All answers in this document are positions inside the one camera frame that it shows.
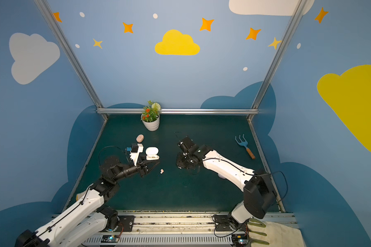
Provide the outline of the right green circuit board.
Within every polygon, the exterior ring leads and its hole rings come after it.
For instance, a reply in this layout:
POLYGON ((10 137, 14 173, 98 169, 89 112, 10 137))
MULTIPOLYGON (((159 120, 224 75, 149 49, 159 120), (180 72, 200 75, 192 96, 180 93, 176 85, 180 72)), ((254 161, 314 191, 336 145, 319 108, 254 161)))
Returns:
POLYGON ((233 234, 231 240, 232 247, 246 247, 248 244, 248 237, 246 235, 233 234))

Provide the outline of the aluminium front rail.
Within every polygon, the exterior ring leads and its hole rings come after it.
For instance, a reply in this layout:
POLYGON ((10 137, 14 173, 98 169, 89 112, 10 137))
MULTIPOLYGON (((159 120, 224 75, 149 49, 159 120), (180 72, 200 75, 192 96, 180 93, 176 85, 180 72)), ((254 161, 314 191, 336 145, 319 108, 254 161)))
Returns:
POLYGON ((203 232, 206 233, 208 230, 215 231, 215 224, 212 220, 213 215, 206 213, 187 213, 187 214, 169 214, 157 213, 152 215, 141 216, 141 225, 139 228, 143 232, 176 232, 180 233, 184 231, 187 233, 203 232))

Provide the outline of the white glove on table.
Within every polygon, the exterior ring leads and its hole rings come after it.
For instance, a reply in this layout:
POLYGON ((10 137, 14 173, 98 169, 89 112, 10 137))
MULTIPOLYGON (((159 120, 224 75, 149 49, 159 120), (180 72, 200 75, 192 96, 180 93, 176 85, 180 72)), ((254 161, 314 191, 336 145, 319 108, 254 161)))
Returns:
POLYGON ((85 194, 86 194, 86 191, 78 193, 75 197, 76 201, 80 200, 85 194))

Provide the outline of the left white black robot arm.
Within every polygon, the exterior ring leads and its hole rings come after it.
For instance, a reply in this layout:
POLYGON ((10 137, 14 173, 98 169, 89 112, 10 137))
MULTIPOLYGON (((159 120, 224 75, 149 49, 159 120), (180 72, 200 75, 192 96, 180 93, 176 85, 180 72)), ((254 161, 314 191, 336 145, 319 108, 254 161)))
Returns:
POLYGON ((24 231, 17 247, 77 247, 90 236, 117 225, 117 211, 106 206, 119 190, 118 182, 135 174, 147 175, 160 162, 158 155, 143 155, 122 164, 117 156, 100 165, 101 177, 83 196, 59 216, 34 232, 24 231))

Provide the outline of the green circuit board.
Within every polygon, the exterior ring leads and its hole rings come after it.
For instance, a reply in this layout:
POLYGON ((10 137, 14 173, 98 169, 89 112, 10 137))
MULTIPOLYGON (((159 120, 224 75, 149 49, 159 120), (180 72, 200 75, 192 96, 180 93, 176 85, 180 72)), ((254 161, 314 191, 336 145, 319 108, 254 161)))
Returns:
POLYGON ((101 244, 117 244, 119 238, 119 235, 103 235, 101 238, 101 244))
POLYGON ((248 237, 246 235, 233 234, 231 240, 232 247, 246 247, 248 244, 248 237))

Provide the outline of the potted plant white pot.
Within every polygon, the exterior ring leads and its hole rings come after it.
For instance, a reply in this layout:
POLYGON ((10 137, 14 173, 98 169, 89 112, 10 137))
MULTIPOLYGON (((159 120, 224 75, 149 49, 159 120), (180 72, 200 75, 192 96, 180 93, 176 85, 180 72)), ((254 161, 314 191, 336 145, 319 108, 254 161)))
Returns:
POLYGON ((157 102, 148 101, 148 105, 143 108, 141 120, 147 130, 153 132, 158 130, 160 125, 161 105, 157 102))

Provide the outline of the white earbud charging case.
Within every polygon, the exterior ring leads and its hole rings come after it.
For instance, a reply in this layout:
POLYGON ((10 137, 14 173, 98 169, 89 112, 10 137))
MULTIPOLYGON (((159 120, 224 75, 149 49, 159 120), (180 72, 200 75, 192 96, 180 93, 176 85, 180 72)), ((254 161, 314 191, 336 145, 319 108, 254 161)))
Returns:
POLYGON ((146 153, 146 160, 148 161, 154 161, 160 159, 158 155, 159 149, 157 147, 148 147, 145 150, 146 153))

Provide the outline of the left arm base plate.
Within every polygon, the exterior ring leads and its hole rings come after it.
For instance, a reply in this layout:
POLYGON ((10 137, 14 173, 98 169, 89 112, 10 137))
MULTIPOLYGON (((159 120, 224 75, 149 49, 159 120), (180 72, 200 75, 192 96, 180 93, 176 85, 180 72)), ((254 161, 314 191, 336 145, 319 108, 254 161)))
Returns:
POLYGON ((104 229, 105 232, 131 232, 133 230, 133 225, 135 221, 135 216, 124 215, 111 217, 107 226, 104 229))

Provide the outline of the left green circuit board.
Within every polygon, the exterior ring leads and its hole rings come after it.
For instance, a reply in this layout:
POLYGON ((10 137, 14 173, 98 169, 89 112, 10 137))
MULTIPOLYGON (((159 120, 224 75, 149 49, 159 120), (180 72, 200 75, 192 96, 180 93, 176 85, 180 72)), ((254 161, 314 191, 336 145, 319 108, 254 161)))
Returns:
POLYGON ((103 235, 101 238, 101 244, 117 244, 119 238, 119 235, 103 235))

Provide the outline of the aluminium back frame bar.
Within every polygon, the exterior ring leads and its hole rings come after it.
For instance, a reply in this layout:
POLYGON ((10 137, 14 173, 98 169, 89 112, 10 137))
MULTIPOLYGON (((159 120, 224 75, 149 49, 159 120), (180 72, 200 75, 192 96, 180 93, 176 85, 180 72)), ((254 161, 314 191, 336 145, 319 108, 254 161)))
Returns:
MULTIPOLYGON (((141 114, 142 108, 98 108, 98 114, 141 114)), ((257 115, 257 109, 161 109, 166 115, 257 115)))

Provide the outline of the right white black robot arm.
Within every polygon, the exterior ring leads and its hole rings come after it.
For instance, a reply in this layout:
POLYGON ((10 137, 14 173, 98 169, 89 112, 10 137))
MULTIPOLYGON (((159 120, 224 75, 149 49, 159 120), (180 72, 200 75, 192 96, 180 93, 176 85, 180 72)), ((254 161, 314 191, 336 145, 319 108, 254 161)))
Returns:
POLYGON ((189 170, 203 166, 243 192, 243 200, 229 213, 231 223, 241 224, 252 217, 263 219, 275 204, 277 192, 271 174, 243 167, 207 145, 198 146, 189 136, 182 139, 178 147, 181 149, 176 158, 178 168, 189 170))

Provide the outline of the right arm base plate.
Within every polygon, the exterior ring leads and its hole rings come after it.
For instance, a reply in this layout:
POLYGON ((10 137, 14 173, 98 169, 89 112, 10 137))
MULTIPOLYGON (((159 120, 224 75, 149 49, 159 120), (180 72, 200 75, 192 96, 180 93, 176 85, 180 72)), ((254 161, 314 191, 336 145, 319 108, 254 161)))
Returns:
POLYGON ((215 224, 216 232, 245 231, 246 223, 239 223, 229 215, 213 215, 212 220, 215 224))

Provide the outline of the green white gardening glove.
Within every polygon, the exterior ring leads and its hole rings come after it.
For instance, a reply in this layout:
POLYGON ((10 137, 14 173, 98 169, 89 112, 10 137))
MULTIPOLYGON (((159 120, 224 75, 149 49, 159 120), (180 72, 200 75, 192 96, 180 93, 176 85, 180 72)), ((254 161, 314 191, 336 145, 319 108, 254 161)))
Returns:
POLYGON ((299 229, 251 218, 247 222, 251 247, 305 247, 299 229))

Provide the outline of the pink earbud charging case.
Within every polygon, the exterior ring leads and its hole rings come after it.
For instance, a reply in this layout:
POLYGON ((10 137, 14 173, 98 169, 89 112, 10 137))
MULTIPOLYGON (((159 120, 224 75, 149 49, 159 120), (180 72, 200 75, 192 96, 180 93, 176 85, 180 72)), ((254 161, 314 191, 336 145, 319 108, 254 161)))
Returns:
POLYGON ((137 136, 137 138, 136 138, 136 141, 137 141, 138 143, 142 143, 143 140, 144 140, 144 135, 143 135, 143 134, 139 134, 139 135, 137 136))

